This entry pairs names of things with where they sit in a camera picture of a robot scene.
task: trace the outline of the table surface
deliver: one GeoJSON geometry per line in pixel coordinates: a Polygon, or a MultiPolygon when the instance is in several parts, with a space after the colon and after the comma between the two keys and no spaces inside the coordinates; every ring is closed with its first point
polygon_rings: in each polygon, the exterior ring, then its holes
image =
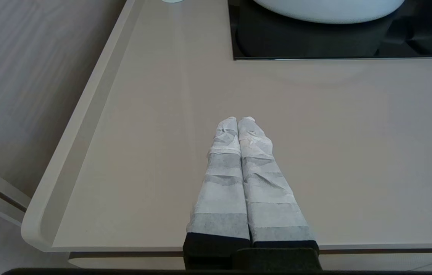
{"type": "Polygon", "coordinates": [[[322,249],[432,248],[432,60],[233,61],[223,0],[145,1],[53,246],[180,251],[229,116],[322,249]]]}

